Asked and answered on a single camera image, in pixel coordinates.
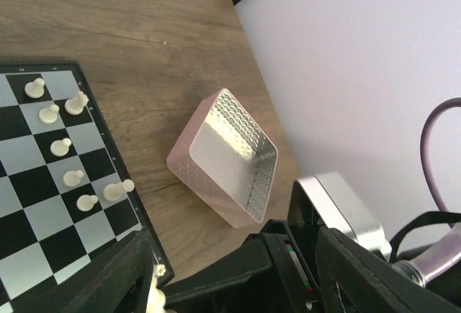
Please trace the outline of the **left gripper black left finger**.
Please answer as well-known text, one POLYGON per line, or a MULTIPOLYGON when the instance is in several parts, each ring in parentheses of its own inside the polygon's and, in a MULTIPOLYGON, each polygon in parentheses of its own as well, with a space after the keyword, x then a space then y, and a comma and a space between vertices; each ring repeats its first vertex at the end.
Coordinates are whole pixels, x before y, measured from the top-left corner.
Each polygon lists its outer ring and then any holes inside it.
POLYGON ((148 231, 131 232, 54 289, 21 300, 14 311, 116 312, 135 289, 130 308, 145 312, 153 278, 152 244, 148 231))

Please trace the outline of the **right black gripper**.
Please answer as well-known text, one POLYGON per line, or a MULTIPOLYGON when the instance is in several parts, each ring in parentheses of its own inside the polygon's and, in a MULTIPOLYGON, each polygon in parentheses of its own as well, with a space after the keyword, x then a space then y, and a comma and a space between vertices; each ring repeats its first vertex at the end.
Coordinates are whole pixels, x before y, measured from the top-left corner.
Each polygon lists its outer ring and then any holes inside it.
POLYGON ((196 274, 164 287, 170 312, 319 312, 316 283, 304 271, 286 221, 256 234, 196 274))

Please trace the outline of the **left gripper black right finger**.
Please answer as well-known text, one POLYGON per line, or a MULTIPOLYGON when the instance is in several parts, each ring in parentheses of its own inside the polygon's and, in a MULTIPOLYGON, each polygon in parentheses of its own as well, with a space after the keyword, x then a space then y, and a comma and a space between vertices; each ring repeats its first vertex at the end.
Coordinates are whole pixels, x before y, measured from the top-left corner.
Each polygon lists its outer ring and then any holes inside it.
POLYGON ((459 312, 460 308, 404 278, 387 262, 336 229, 321 228, 315 259, 326 312, 459 312))

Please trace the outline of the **white chess knight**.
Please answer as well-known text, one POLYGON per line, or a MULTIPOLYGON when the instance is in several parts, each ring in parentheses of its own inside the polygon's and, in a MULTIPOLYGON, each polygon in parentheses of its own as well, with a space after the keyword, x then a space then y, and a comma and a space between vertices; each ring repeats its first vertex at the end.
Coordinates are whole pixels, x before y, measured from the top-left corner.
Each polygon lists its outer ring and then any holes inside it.
POLYGON ((88 102, 88 96, 83 91, 79 91, 77 95, 65 102, 64 108, 71 115, 79 115, 83 112, 88 102))

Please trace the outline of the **white chess queen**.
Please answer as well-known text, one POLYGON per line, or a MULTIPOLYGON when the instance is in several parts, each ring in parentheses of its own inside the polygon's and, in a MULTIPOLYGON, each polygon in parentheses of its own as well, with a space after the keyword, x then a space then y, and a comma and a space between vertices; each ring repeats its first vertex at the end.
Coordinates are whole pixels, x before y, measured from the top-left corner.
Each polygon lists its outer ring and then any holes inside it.
POLYGON ((153 276, 146 304, 146 313, 166 313, 164 308, 166 296, 164 292, 157 288, 158 279, 165 273, 166 266, 164 264, 157 264, 153 267, 153 276))

